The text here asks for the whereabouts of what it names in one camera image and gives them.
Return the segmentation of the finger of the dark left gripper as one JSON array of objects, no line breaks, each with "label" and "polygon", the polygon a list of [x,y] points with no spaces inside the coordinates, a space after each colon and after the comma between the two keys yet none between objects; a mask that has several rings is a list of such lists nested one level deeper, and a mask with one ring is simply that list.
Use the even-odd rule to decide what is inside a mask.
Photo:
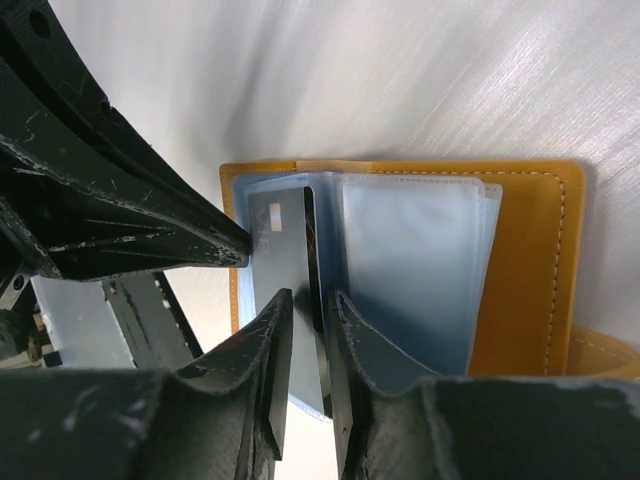
[{"label": "finger of the dark left gripper", "polygon": [[191,188],[111,105],[48,2],[1,3],[1,55],[77,137],[118,168],[194,208],[226,246],[250,252],[248,233]]},{"label": "finger of the dark left gripper", "polygon": [[38,274],[89,281],[177,267],[244,267],[248,234],[90,148],[1,138],[1,232]]}]

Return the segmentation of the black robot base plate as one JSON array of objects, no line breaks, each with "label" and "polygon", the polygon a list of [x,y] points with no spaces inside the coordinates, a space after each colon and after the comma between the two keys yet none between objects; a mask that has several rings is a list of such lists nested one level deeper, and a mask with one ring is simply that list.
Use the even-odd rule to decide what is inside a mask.
[{"label": "black robot base plate", "polygon": [[102,287],[136,367],[175,371],[203,355],[164,273],[104,280]]}]

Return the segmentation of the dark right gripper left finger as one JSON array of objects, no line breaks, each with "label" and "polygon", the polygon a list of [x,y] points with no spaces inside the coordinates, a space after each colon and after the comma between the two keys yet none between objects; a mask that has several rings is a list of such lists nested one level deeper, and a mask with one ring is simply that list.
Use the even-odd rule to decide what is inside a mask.
[{"label": "dark right gripper left finger", "polygon": [[248,325],[176,371],[198,400],[195,446],[210,479],[272,479],[282,459],[293,336],[283,288]]}]

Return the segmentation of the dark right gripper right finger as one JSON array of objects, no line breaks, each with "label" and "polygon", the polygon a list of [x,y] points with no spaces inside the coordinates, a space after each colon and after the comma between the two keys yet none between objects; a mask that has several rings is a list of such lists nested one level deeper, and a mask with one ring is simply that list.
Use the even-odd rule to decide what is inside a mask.
[{"label": "dark right gripper right finger", "polygon": [[420,382],[431,374],[372,327],[348,296],[329,300],[329,379],[341,479],[435,479]]}]

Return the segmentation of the yellow leather card holder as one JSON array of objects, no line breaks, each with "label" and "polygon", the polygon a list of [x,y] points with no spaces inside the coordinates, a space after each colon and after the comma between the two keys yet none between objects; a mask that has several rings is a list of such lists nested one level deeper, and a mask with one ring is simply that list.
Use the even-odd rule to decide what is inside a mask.
[{"label": "yellow leather card holder", "polygon": [[573,325],[586,180],[568,160],[284,160],[220,168],[226,214],[239,217],[243,181],[338,171],[472,176],[503,189],[497,240],[479,310],[473,376],[568,375],[639,379],[639,352]]}]

